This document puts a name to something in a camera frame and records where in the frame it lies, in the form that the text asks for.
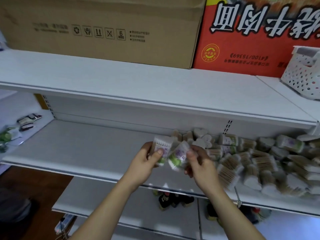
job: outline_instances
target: logo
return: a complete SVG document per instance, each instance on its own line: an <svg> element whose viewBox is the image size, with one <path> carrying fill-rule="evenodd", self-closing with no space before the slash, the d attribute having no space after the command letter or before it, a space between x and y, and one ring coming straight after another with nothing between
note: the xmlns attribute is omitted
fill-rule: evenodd
<svg viewBox="0 0 320 240"><path fill-rule="evenodd" d="M203 48L201 52L202 60L205 62L212 62L216 60L219 56L219 47L215 44L208 44L206 47Z"/></svg>

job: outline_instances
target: yellow label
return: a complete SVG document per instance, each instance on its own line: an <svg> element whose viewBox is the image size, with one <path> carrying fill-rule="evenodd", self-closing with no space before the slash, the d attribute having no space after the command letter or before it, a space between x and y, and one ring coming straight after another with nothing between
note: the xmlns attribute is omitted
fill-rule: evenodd
<svg viewBox="0 0 320 240"><path fill-rule="evenodd" d="M220 1L224 1L225 3L227 3L227 0L207 0L205 5L206 6L217 5L218 2Z"/></svg>

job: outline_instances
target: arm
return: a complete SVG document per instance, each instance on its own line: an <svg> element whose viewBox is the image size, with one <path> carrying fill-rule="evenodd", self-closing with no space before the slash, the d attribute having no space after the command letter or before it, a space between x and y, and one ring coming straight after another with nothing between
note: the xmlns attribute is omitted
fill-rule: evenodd
<svg viewBox="0 0 320 240"><path fill-rule="evenodd" d="M142 146L126 173L84 224L72 235L71 240L111 239L130 195L148 179L152 168L163 154L163 150L160 149L147 159L151 146L152 142L147 142Z"/></svg>
<svg viewBox="0 0 320 240"><path fill-rule="evenodd" d="M229 240L265 240L263 235L235 206L223 188L220 186L218 173L206 151L198 146L192 146L200 157L200 163L192 151L187 154L191 168L185 174L194 177L196 184L209 198L223 229Z"/></svg>

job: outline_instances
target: polka dot basket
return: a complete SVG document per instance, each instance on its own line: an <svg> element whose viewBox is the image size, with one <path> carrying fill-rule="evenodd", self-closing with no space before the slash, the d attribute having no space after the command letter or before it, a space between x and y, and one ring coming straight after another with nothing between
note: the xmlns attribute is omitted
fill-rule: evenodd
<svg viewBox="0 0 320 240"><path fill-rule="evenodd" d="M295 46L281 81L302 97L320 101L320 48Z"/></svg>

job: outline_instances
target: red cardboard box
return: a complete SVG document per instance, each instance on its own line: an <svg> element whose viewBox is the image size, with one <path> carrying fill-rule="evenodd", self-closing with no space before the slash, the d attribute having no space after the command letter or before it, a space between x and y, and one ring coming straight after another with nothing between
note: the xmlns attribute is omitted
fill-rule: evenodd
<svg viewBox="0 0 320 240"><path fill-rule="evenodd" d="M294 45L320 47L320 0L207 0L193 68L281 77Z"/></svg>

